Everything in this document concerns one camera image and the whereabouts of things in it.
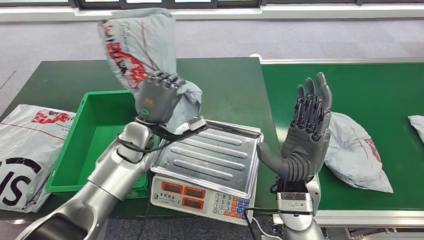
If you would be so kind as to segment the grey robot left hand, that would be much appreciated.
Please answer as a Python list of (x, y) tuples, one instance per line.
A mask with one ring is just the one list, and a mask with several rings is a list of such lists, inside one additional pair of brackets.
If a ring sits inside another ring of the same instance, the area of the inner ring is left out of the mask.
[(180, 101), (178, 89), (186, 81), (174, 73), (153, 72), (134, 95), (138, 116), (150, 124), (165, 124)]

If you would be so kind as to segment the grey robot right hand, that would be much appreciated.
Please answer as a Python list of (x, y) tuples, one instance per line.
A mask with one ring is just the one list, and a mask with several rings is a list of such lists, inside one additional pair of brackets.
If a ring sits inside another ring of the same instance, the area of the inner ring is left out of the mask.
[(264, 142), (257, 144), (258, 159), (280, 179), (299, 182), (311, 179), (321, 170), (329, 146), (332, 92), (322, 72), (315, 80), (306, 78), (296, 88), (297, 98), (280, 155)]

